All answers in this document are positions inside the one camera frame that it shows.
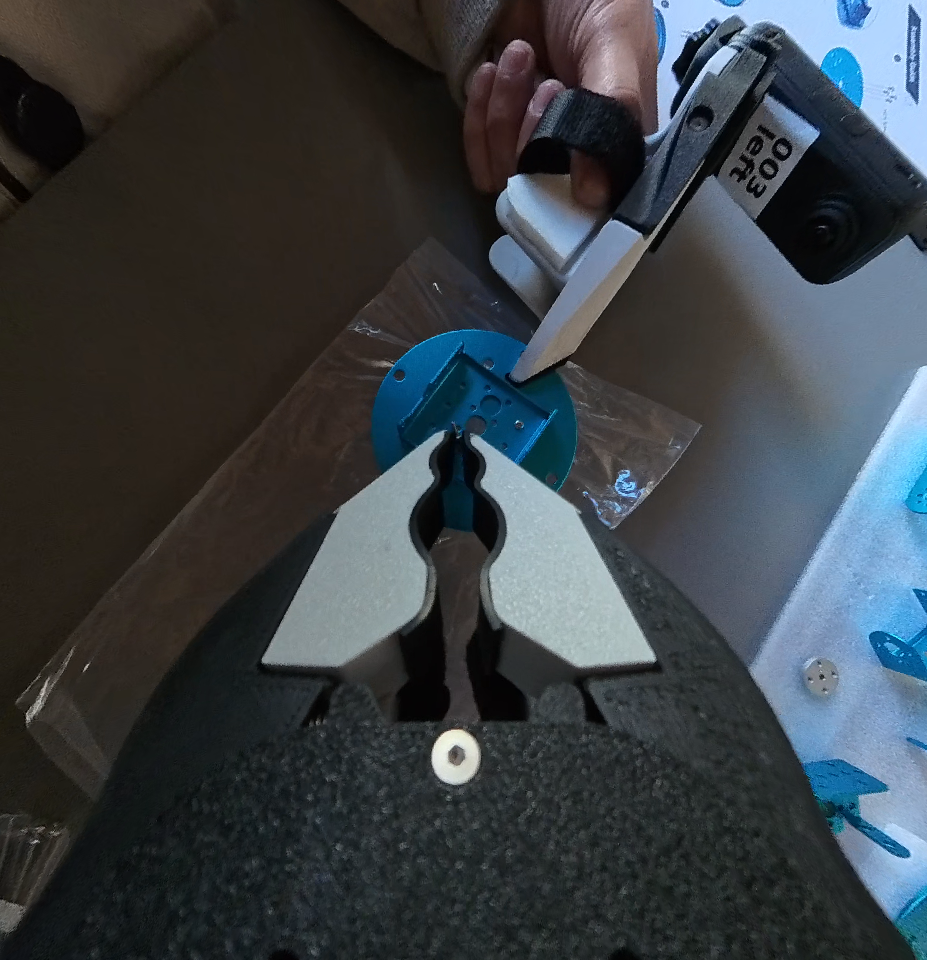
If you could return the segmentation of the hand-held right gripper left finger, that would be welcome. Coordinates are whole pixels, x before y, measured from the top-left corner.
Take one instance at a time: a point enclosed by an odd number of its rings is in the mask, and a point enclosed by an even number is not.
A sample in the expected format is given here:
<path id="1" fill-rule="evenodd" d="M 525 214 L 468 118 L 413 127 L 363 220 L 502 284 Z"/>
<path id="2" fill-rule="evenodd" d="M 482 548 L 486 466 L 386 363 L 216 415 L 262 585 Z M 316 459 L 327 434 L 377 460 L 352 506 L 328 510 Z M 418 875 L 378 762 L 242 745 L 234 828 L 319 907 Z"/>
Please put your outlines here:
<path id="1" fill-rule="evenodd" d="M 365 685 L 398 710 L 444 706 L 432 551 L 444 530 L 444 435 L 340 506 L 262 657 L 269 670 Z"/>

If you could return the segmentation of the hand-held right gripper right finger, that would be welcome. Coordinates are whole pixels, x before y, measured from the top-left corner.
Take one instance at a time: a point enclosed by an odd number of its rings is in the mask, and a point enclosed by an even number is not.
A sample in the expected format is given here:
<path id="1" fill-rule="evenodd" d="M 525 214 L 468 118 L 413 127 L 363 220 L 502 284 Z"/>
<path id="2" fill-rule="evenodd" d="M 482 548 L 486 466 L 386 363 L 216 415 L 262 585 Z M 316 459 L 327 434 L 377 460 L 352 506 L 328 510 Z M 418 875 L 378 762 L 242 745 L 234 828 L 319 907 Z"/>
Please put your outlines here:
<path id="1" fill-rule="evenodd" d="M 657 655 L 580 511 L 482 437 L 463 438 L 488 551 L 472 665 L 485 693 L 653 671 Z"/>

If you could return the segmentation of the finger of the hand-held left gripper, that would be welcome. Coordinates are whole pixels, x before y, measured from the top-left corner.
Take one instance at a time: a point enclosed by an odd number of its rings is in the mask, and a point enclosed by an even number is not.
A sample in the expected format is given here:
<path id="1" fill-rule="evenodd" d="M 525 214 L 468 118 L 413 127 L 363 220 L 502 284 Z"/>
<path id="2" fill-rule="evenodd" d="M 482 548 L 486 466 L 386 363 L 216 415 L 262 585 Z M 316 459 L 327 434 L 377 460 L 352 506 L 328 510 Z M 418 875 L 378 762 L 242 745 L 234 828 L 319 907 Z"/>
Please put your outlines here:
<path id="1" fill-rule="evenodd" d="M 565 283 L 510 378 L 524 383 L 575 354 L 649 248 L 647 236 L 610 220 Z"/>

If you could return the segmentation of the blue perforated mounting bracket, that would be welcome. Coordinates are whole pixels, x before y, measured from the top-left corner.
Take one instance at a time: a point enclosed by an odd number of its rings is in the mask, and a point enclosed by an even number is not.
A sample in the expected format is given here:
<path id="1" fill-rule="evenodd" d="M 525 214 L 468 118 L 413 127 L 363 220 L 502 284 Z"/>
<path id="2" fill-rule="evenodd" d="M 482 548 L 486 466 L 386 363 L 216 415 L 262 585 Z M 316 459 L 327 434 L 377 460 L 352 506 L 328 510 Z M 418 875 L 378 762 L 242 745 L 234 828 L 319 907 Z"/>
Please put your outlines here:
<path id="1" fill-rule="evenodd" d="M 527 463 L 562 412 L 559 392 L 535 395 L 510 378 L 520 343 L 476 331 L 435 338 L 398 362 L 381 393 L 401 450 L 409 452 L 435 434 L 480 436 L 518 464 Z"/>

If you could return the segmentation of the blue round metal plate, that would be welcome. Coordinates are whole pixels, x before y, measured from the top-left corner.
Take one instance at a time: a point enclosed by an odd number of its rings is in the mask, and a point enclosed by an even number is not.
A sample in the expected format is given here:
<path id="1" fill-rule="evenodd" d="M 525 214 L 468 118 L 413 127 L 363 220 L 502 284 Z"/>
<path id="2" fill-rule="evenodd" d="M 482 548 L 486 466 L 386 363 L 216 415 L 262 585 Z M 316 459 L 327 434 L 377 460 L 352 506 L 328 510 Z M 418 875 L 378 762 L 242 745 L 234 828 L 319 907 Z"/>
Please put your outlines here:
<path id="1" fill-rule="evenodd" d="M 578 422 L 560 375 L 548 372 L 522 385 L 511 374 L 525 345 L 476 329 L 437 335 L 404 354 L 386 375 L 372 411 L 372 441 L 383 473 L 453 434 L 441 451 L 437 494 L 422 508 L 422 541 L 432 546 L 446 529 L 471 532 L 475 496 L 464 437 L 477 437 L 558 495 L 576 459 Z"/>

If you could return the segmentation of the person's left hand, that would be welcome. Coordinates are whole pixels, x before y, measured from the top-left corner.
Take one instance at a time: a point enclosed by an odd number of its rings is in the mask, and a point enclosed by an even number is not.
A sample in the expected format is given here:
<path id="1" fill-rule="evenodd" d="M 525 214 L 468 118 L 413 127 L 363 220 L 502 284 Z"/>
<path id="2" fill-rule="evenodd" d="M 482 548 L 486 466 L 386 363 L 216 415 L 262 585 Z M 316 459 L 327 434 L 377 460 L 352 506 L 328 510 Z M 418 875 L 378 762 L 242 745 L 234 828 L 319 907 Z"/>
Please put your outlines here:
<path id="1" fill-rule="evenodd" d="M 554 98 L 585 89 L 658 127 L 658 34 L 650 1 L 505 2 L 466 87 L 462 138 L 484 195 L 502 191 Z"/>

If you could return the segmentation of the clear plastic bag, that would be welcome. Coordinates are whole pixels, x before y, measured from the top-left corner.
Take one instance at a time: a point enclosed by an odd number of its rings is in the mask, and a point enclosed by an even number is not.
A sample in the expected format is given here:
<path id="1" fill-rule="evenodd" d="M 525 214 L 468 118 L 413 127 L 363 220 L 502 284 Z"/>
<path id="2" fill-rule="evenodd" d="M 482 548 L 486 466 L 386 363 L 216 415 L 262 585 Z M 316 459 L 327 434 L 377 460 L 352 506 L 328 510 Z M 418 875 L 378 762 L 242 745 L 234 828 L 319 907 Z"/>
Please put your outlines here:
<path id="1" fill-rule="evenodd" d="M 525 315 L 429 239 L 43 667 L 17 707 L 86 797 L 99 797 L 146 703 L 217 610 L 385 470 L 373 409 L 386 375 L 417 344 L 456 330 L 531 333 Z"/>

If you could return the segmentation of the white instruction sheet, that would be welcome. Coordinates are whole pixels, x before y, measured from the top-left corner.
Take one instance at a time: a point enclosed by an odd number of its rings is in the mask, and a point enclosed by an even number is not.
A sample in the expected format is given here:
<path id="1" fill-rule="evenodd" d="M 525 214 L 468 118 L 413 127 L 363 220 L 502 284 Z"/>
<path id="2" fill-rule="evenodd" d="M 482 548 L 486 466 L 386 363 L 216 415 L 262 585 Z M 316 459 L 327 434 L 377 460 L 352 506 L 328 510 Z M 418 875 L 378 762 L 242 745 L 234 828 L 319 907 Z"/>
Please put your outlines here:
<path id="1" fill-rule="evenodd" d="M 655 1 L 659 124 L 672 67 L 711 19 L 784 29 L 832 84 L 927 177 L 927 1 Z"/>

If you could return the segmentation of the white foam sheet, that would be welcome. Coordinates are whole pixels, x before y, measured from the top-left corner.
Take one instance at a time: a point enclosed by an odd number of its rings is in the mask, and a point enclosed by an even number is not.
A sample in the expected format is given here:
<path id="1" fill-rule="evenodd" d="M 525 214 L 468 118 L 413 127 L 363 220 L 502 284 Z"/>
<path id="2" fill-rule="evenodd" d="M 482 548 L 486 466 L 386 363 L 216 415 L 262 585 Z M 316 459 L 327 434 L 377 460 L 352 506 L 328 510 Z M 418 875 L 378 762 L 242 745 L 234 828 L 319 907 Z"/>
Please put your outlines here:
<path id="1" fill-rule="evenodd" d="M 873 632 L 910 640 L 927 625 L 927 514 L 905 506 L 927 464 L 927 366 L 914 375 L 751 666 L 798 758 L 843 760 L 889 786 L 864 819 L 911 852 L 889 855 L 847 826 L 845 858 L 895 931 L 927 886 L 927 683 L 883 668 Z M 840 685 L 811 696 L 803 665 L 830 659 Z"/>

